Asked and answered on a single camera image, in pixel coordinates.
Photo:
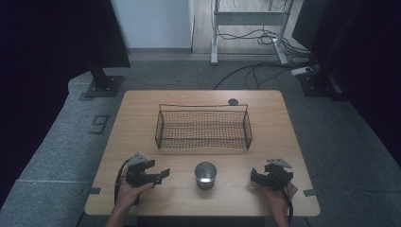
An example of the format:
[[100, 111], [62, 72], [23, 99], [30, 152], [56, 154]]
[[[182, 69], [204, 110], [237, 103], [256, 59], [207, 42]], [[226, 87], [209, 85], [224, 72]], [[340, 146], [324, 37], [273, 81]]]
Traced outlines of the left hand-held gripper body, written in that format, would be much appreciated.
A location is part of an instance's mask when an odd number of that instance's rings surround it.
[[127, 163], [126, 181], [134, 186], [139, 187], [147, 183], [153, 183], [158, 174], [147, 174], [148, 168], [154, 167], [155, 161], [149, 160], [147, 157], [139, 152], [136, 152]]

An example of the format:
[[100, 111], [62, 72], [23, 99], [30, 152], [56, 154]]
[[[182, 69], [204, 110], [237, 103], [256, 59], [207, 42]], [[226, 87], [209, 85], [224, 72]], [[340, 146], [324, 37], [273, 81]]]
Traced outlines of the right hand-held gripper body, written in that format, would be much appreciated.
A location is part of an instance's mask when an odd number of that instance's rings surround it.
[[267, 187], [278, 191], [286, 187], [293, 179], [293, 173], [288, 172], [287, 168], [292, 168], [284, 159], [268, 159], [265, 171], [268, 173]]

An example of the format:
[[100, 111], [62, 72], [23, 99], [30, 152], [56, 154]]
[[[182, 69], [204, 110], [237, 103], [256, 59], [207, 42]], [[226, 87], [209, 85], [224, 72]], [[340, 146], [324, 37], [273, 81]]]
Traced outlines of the person's left hand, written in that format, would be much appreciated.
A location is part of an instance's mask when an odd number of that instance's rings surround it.
[[135, 200], [142, 193], [153, 188], [154, 184], [147, 183], [139, 187], [134, 187], [126, 181], [126, 172], [127, 170], [124, 170], [122, 176], [120, 177], [115, 208], [120, 212], [128, 213], [133, 207]]

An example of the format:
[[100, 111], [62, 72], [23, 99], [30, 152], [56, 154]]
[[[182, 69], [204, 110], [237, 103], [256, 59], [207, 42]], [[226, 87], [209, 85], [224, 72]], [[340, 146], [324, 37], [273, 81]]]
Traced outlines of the person's right hand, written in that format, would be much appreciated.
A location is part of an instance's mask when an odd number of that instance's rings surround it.
[[266, 198], [267, 206], [275, 219], [286, 219], [288, 214], [288, 199], [285, 198], [281, 191], [273, 191], [272, 189], [261, 186], [263, 195]]

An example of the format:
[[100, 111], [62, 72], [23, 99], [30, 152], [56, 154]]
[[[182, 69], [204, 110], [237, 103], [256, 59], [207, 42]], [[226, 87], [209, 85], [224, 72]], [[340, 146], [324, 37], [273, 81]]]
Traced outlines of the metal cup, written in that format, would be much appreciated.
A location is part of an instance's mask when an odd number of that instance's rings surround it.
[[200, 189], [208, 190], [211, 189], [217, 177], [217, 168], [210, 162], [198, 163], [195, 167], [195, 178], [197, 186]]

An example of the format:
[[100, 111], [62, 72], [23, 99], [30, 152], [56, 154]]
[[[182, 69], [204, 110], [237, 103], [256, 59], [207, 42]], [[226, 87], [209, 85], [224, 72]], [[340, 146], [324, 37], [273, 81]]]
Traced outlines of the white power strip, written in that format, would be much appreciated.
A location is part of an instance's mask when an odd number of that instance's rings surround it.
[[307, 66], [307, 67], [293, 69], [293, 70], [291, 70], [290, 73], [292, 76], [298, 76], [298, 75], [311, 73], [311, 72], [313, 72], [313, 69], [310, 66]]

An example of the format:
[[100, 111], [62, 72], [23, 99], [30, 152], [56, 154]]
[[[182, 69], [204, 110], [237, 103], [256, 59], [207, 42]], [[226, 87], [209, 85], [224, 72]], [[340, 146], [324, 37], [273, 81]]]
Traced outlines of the black curtain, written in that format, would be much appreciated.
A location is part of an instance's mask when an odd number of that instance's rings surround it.
[[112, 0], [0, 0], [0, 208], [69, 81], [129, 64]]
[[304, 0], [292, 37], [336, 81], [401, 166], [401, 0]]

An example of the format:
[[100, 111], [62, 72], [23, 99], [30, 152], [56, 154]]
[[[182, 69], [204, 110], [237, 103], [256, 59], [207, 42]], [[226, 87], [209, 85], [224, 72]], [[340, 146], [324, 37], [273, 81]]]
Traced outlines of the black stand with base plate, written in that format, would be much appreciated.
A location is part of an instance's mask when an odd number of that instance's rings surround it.
[[304, 72], [295, 76], [307, 97], [330, 97], [344, 100], [344, 92], [336, 81], [334, 67], [330, 61], [311, 63], [303, 67]]
[[116, 97], [124, 77], [107, 76], [92, 57], [86, 57], [85, 61], [93, 80], [83, 96], [85, 98]]

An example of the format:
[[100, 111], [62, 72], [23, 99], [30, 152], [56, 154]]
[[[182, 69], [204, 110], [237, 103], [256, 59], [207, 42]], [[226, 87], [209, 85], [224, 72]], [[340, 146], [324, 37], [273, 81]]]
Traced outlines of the white metal desk frame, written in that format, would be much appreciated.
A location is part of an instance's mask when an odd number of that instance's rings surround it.
[[212, 28], [211, 64], [218, 64], [218, 29], [220, 26], [279, 26], [280, 30], [272, 39], [273, 47], [282, 64], [288, 64], [283, 44], [284, 33], [287, 28], [294, 0], [287, 0], [283, 11], [233, 12], [220, 11], [219, 0], [212, 0]]

